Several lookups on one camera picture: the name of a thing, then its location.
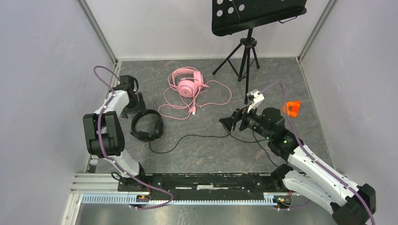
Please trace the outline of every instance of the pink headphones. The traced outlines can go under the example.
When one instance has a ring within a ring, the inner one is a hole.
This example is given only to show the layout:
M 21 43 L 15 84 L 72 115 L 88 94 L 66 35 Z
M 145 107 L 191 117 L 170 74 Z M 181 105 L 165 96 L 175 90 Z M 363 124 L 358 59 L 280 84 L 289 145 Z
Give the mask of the pink headphones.
M 182 78 L 176 85 L 176 78 L 180 75 L 191 74 L 193 77 Z M 193 67 L 182 67 L 176 69 L 168 76 L 168 83 L 171 89 L 178 91 L 181 96 L 186 98 L 194 97 L 203 87 L 208 87 L 203 83 L 203 77 L 199 70 Z

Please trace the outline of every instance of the pink cable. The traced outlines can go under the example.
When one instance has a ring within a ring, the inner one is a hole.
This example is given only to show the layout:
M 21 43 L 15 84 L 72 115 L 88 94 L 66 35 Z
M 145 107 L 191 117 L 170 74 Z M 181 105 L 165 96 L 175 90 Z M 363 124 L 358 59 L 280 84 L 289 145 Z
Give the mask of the pink cable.
M 231 99 L 232 99 L 232 91 L 231 91 L 231 89 L 230 89 L 228 86 L 226 86 L 225 84 L 223 84 L 223 83 L 221 83 L 221 82 L 218 82 L 218 81 L 215 81 L 215 80 L 211 80 L 211 81 L 208 81 L 208 82 L 205 83 L 205 84 L 198 84 L 198 85 L 195 86 L 195 88 L 198 87 L 198 86 L 203 86 L 203 88 L 207 88 L 207 89 L 206 89 L 206 90 L 202 90 L 202 91 L 198 91 L 198 93 L 196 93 L 196 95 L 193 97 L 193 100 L 192 100 L 189 104 L 186 103 L 186 102 L 184 101 L 183 97 L 180 95 L 181 101 L 185 104 L 185 106 L 173 105 L 173 104 L 171 104 L 171 103 L 167 100 L 167 98 L 166 98 L 166 92 L 167 92 L 169 89 L 173 89 L 173 90 L 175 90 L 175 91 L 177 91 L 177 92 L 178 92 L 178 90 L 170 83 L 170 76 L 171 76 L 171 75 L 169 75 L 169 77 L 168 77 L 168 84 L 170 85 L 170 87 L 167 88 L 167 89 L 164 91 L 164 93 L 163 93 L 164 99 L 166 100 L 167 104 L 161 105 L 161 106 L 159 106 L 159 108 L 158 108 L 159 114 L 160 114 L 161 116 L 163 116 L 163 117 L 172 118 L 172 119 L 176 119 L 176 120 L 185 120 L 185 119 L 187 119 L 187 118 L 190 117 L 191 113 L 195 113 L 195 112 L 196 112 L 196 107 L 197 107 L 197 106 L 203 107 L 203 106 L 205 106 L 205 105 L 226 105 L 226 104 L 228 104 L 228 103 L 231 101 Z M 206 103 L 206 104 L 203 104 L 203 105 L 198 105 L 198 104 L 197 104 L 196 99 L 198 98 L 199 94 L 200 94 L 200 93 L 203 93 L 203 92 L 206 92 L 206 91 L 208 91 L 208 90 L 210 90 L 210 87 L 207 85 L 207 84 L 210 83 L 210 82 L 219 83 L 219 84 L 221 84 L 222 86 L 224 86 L 224 87 L 226 87 L 226 88 L 228 89 L 228 91 L 230 92 L 230 98 L 228 99 L 228 101 L 227 101 L 226 103 L 214 103 L 214 102 L 209 102 L 209 103 Z M 185 117 L 185 118 L 177 118 L 177 117 L 173 117 L 173 116 L 164 115 L 164 114 L 162 114 L 162 113 L 160 112 L 160 108 L 162 108 L 162 107 L 164 107 L 164 106 L 170 106 L 170 107 L 173 107 L 173 108 L 175 108 L 175 109 L 186 109 L 186 108 L 188 108 L 188 109 L 189 109 L 189 110 L 188 110 L 188 116 Z

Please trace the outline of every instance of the wall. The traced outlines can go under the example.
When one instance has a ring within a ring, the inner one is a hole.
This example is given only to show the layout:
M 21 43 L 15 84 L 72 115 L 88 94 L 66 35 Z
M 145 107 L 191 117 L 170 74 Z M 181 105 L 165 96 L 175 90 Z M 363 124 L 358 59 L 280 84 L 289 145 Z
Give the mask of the wall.
M 86 0 L 119 59 L 225 58 L 247 31 L 211 32 L 211 0 Z M 253 31 L 260 57 L 296 57 L 328 0 L 308 0 L 307 13 Z M 243 48 L 235 54 L 241 58 Z
M 111 67 L 74 0 L 0 3 L 0 224 L 60 224 Z
M 397 8 L 338 1 L 303 59 L 335 166 L 376 189 L 377 224 L 396 224 L 398 209 Z

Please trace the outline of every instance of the pink headset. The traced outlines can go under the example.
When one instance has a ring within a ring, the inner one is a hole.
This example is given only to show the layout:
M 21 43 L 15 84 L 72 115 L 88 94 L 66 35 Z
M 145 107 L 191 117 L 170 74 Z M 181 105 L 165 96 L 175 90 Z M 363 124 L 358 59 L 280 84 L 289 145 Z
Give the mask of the pink headset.
M 182 78 L 180 80 L 180 82 L 178 82 L 178 84 L 176 84 L 176 78 L 178 76 L 180 76 L 180 75 L 193 75 L 193 77 Z M 168 118 L 177 119 L 177 120 L 184 120 L 184 119 L 187 119 L 191 115 L 191 113 L 193 115 L 195 114 L 196 106 L 202 107 L 202 106 L 210 105 L 210 104 L 213 104 L 213 105 L 225 105 L 228 102 L 230 102 L 230 100 L 232 98 L 232 92 L 227 86 L 225 86 L 224 84 L 222 84 L 222 83 L 220 83 L 218 81 L 214 81 L 214 80 L 211 80 L 211 81 L 208 81 L 207 83 L 204 83 L 203 82 L 203 76 L 202 76 L 201 72 L 199 70 L 193 68 L 193 67 L 182 67 L 182 68 L 176 69 L 174 72 L 172 72 L 168 76 L 167 81 L 168 81 L 168 84 L 169 84 L 170 87 L 167 88 L 164 91 L 164 94 L 163 94 L 164 95 L 164 99 L 166 100 L 167 104 L 161 105 L 158 108 L 159 114 L 162 115 L 163 117 L 168 117 Z M 198 105 L 196 103 L 197 98 L 198 98 L 200 93 L 203 93 L 205 91 L 210 90 L 210 87 L 207 85 L 210 82 L 219 83 L 219 84 L 221 84 L 222 86 L 224 86 L 224 87 L 226 87 L 228 89 L 228 91 L 230 92 L 230 98 L 229 98 L 229 100 L 226 103 L 206 103 L 206 104 L 203 104 L 203 105 Z M 173 90 L 175 90 L 175 91 L 177 91 L 179 93 L 180 98 L 181 98 L 182 102 L 185 104 L 185 106 L 172 105 L 172 104 L 170 104 L 170 102 L 168 102 L 168 100 L 166 98 L 166 92 L 169 89 L 173 89 Z M 186 103 L 184 101 L 183 97 L 185 97 L 185 98 L 193 98 L 193 99 L 188 104 L 188 103 Z M 172 116 L 163 115 L 160 112 L 160 108 L 162 108 L 163 106 L 171 106 L 171 107 L 173 107 L 175 109 L 186 109 L 186 108 L 188 108 L 189 109 L 188 116 L 185 117 L 185 118 L 176 118 L 176 117 L 172 117 Z
M 182 78 L 181 81 L 178 82 L 178 85 L 176 85 L 176 78 L 186 74 L 193 75 L 193 78 Z M 193 98 L 203 87 L 209 87 L 203 83 L 201 72 L 193 67 L 182 67 L 176 69 L 168 76 L 168 84 L 171 89 L 178 91 L 180 95 L 186 98 Z

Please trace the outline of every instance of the tripod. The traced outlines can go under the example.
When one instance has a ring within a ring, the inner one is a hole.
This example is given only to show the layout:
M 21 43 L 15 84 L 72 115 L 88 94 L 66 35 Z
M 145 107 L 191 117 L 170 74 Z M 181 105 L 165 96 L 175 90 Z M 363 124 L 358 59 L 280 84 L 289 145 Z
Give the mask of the tripod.
M 224 60 L 224 62 L 222 62 L 221 65 L 219 65 L 217 67 L 217 69 L 215 69 L 215 71 L 213 72 L 213 75 L 215 75 L 217 73 L 217 71 L 226 62 L 228 62 L 231 65 L 232 69 L 234 70 L 235 74 L 237 75 L 238 81 L 241 81 L 246 78 L 245 104 L 248 103 L 247 93 L 249 92 L 249 69 L 250 69 L 250 66 L 253 64 L 254 61 L 256 61 L 257 69 L 260 69 L 259 61 L 257 59 L 256 50 L 254 49 L 254 47 L 257 45 L 257 41 L 254 38 L 252 38 L 252 33 L 253 33 L 253 28 L 249 29 L 249 31 L 247 33 L 247 37 L 240 39 L 240 43 L 238 44 L 238 46 L 231 52 L 231 54 Z M 236 71 L 235 67 L 233 66 L 233 64 L 231 63 L 230 58 L 232 57 L 233 54 L 235 54 L 235 52 L 242 45 L 245 46 L 245 51 L 243 52 L 242 63 L 240 64 L 240 70 L 238 73 Z M 250 63 L 250 50 L 253 51 L 253 55 L 254 55 L 254 60 L 251 63 Z M 246 62 L 246 73 L 243 74 L 243 69 L 245 68 L 245 62 Z

